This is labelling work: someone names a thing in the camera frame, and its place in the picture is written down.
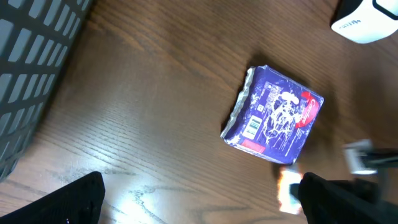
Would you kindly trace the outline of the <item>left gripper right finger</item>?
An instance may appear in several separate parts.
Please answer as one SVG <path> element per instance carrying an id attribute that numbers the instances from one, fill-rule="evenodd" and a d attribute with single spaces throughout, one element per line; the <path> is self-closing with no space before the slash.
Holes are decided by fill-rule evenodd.
<path id="1" fill-rule="evenodd" d="M 397 205 L 383 200 L 381 188 L 368 180 L 325 180 L 307 172 L 297 199 L 309 224 L 397 224 Z"/>

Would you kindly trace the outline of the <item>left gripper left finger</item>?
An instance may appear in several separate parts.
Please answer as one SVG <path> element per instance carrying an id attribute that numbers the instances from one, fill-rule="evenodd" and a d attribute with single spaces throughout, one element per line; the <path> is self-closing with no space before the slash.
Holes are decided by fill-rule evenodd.
<path id="1" fill-rule="evenodd" d="M 91 172 L 14 212 L 1 224 L 97 224 L 105 187 L 100 172 Z"/>

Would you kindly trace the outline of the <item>small orange snack packet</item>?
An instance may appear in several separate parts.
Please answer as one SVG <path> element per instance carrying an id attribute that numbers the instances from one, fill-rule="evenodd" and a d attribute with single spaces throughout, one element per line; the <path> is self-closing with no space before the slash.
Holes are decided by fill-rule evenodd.
<path id="1" fill-rule="evenodd" d="M 296 165 L 282 166 L 279 169 L 277 199 L 281 212 L 293 215 L 298 215 L 301 212 L 302 206 L 297 195 L 302 177 L 303 174 L 300 173 Z"/>

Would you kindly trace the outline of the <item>purple snack box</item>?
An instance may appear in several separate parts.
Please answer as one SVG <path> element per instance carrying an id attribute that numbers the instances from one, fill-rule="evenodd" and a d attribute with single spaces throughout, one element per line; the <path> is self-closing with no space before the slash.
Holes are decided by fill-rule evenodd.
<path id="1" fill-rule="evenodd" d="M 293 164 L 323 102 L 322 96 L 268 65 L 251 67 L 221 138 L 267 161 Z"/>

